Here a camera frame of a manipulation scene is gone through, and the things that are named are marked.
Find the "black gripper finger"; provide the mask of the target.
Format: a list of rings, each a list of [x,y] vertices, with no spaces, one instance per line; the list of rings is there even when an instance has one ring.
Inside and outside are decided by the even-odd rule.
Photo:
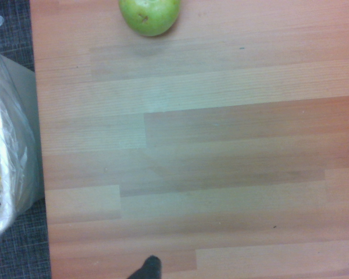
[[[162,262],[159,257],[151,255],[145,259],[143,265],[132,273],[128,279],[161,279]]]

